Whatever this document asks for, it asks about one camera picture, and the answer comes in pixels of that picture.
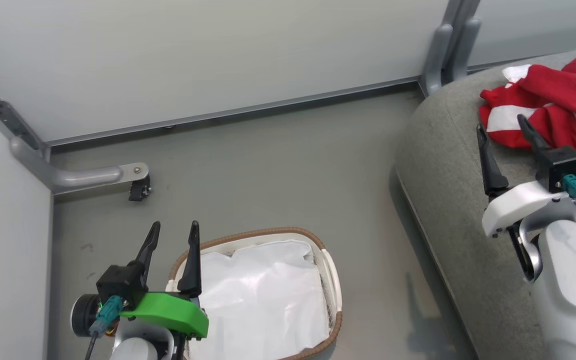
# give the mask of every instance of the laundry basket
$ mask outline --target laundry basket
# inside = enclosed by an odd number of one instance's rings
[[[303,228],[278,227],[221,237],[219,239],[202,243],[200,249],[202,255],[208,253],[221,253],[231,256],[238,249],[287,240],[302,241],[311,247],[313,253],[313,262],[316,265],[320,275],[327,309],[326,315],[328,320],[328,338],[313,348],[308,348],[301,351],[300,353],[284,357],[284,360],[301,360],[324,351],[324,349],[329,347],[337,339],[339,330],[341,329],[342,299],[339,276],[337,274],[335,263],[333,262],[329,252],[326,250],[322,240],[320,240],[310,231],[304,230]],[[186,251],[174,263],[170,271],[169,280],[166,286],[167,292],[176,291],[177,283],[184,272],[187,257],[188,252]]]

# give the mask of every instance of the partition foot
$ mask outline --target partition foot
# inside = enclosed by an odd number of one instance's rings
[[[468,59],[471,57],[471,52],[473,52],[480,27],[482,27],[482,21],[478,18],[471,17],[464,23],[457,39],[457,45],[449,55],[450,58],[446,63],[443,77],[445,84],[468,76]]]
[[[149,174],[148,165],[144,162],[81,171],[62,170],[46,162],[20,137],[12,137],[9,146],[12,155],[53,194],[65,194],[104,185],[139,182],[148,178]],[[148,181],[147,192],[150,192],[150,181]]]
[[[423,73],[419,80],[419,86],[426,98],[442,87],[442,65],[452,34],[453,26],[449,23],[444,23],[434,30],[428,57],[425,59]]]

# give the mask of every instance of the red cloth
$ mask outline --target red cloth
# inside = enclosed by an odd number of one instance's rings
[[[530,150],[517,122],[524,114],[553,148],[576,149],[576,59],[561,71],[533,64],[525,78],[481,97],[487,102],[479,109],[481,120],[493,141]]]

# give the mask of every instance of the green plastic part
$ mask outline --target green plastic part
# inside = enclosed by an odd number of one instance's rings
[[[149,324],[194,338],[208,336],[208,317],[203,310],[188,300],[166,292],[146,292],[135,310],[122,311],[119,316],[137,317]]]

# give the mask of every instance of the gray sofa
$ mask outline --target gray sofa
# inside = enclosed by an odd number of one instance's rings
[[[575,57],[572,51],[517,64],[561,69]],[[542,360],[540,326],[510,239],[482,231],[488,200],[475,127],[482,90],[507,83],[502,68],[474,73],[423,101],[401,137],[396,168],[478,357]],[[511,185],[535,179],[530,153],[497,144],[492,150]]]

